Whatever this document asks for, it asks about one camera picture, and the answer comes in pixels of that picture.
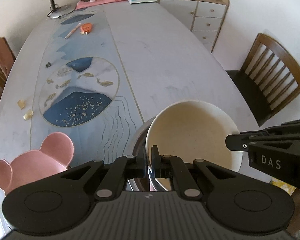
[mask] white bowl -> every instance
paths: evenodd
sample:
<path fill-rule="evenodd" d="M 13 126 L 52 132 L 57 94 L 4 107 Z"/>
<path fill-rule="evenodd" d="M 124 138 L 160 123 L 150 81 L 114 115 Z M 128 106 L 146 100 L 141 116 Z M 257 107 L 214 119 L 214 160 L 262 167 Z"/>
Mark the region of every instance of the white bowl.
<path fill-rule="evenodd" d="M 185 163 L 204 159 L 238 172 L 242 152 L 229 151 L 225 139 L 239 134 L 233 120 L 220 108 L 202 101 L 181 101 L 165 108 L 152 122 L 146 151 L 151 163 L 151 147 L 157 145 L 160 155 L 174 155 Z M 157 179 L 171 190 L 168 179 Z"/>

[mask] metal pin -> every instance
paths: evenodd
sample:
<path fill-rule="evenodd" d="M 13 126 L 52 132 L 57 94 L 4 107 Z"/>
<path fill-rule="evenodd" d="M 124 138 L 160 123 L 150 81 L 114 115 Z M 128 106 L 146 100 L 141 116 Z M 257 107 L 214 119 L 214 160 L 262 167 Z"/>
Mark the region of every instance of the metal pin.
<path fill-rule="evenodd" d="M 110 197 L 112 195 L 112 191 L 109 189 L 100 189 L 97 191 L 98 197 Z"/>
<path fill-rule="evenodd" d="M 189 188 L 184 193 L 187 197 L 197 197 L 200 195 L 200 191 L 195 188 Z"/>

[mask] yellow cloth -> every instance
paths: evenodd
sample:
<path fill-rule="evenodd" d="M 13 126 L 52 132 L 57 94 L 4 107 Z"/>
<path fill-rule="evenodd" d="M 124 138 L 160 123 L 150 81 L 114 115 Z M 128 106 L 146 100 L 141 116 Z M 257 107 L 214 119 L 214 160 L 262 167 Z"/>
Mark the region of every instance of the yellow cloth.
<path fill-rule="evenodd" d="M 295 191 L 296 187 L 289 185 L 288 183 L 285 183 L 281 180 L 278 180 L 276 178 L 272 178 L 271 182 L 272 185 L 275 185 L 281 189 L 283 189 L 285 192 L 287 192 L 290 196 Z"/>

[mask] bear ear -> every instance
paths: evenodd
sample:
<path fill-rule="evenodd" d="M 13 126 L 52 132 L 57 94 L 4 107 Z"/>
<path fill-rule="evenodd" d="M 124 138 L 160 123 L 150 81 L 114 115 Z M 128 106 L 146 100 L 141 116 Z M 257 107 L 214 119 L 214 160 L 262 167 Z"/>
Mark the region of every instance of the bear ear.
<path fill-rule="evenodd" d="M 73 158 L 74 146 L 66 134 L 54 132 L 44 139 L 40 151 L 67 167 Z"/>
<path fill-rule="evenodd" d="M 0 160 L 0 188 L 6 191 L 12 178 L 12 169 L 6 160 Z"/>

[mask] drawer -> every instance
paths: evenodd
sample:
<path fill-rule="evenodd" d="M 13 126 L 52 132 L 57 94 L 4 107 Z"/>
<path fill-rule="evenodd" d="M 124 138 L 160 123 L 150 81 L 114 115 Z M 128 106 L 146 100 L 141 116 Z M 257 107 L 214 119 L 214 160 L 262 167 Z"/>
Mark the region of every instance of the drawer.
<path fill-rule="evenodd" d="M 196 17 L 192 31 L 218 31 L 222 19 L 209 17 Z"/>
<path fill-rule="evenodd" d="M 214 43 L 218 32 L 192 32 L 202 43 Z"/>
<path fill-rule="evenodd" d="M 211 52 L 212 47 L 213 47 L 213 43 L 205 43 L 204 46 L 206 47 L 206 49 Z"/>
<path fill-rule="evenodd" d="M 160 0 L 160 5 L 190 30 L 197 1 Z"/>
<path fill-rule="evenodd" d="M 217 4 L 211 2 L 199 2 L 196 16 L 222 18 L 225 9 L 226 6 L 223 4 Z"/>

